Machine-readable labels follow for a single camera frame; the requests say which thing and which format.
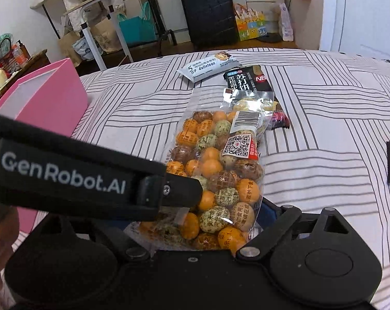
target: black suitcase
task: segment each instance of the black suitcase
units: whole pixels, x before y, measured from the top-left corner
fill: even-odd
[[[189,36],[197,47],[239,40],[232,0],[181,0]]]

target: white snack package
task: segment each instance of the white snack package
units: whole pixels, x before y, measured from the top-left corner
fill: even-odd
[[[186,64],[184,67],[179,68],[178,72],[190,81],[197,82],[211,75],[231,70],[237,66],[241,66],[241,64],[236,58],[225,51],[221,51],[213,56]]]
[[[294,40],[293,27],[291,26],[290,14],[285,3],[280,3],[281,15],[278,19],[278,29],[283,41],[292,42]]]

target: white wall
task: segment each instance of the white wall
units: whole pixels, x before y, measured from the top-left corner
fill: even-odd
[[[291,0],[294,40],[301,49],[318,50],[323,23],[323,0]]]
[[[0,35],[12,33],[13,40],[21,40],[33,55],[47,49],[50,62],[63,59],[57,46],[57,36],[43,8],[30,9],[30,0],[0,0]],[[45,4],[55,25],[66,11],[62,0],[49,0]]]

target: qr code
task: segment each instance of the qr code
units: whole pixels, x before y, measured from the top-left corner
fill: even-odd
[[[251,138],[251,134],[240,134],[230,137],[222,151],[222,155],[248,158]]]

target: barcode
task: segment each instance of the barcode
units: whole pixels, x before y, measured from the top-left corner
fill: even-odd
[[[235,117],[233,127],[252,126],[258,128],[259,121],[259,112],[238,112],[238,115]]]

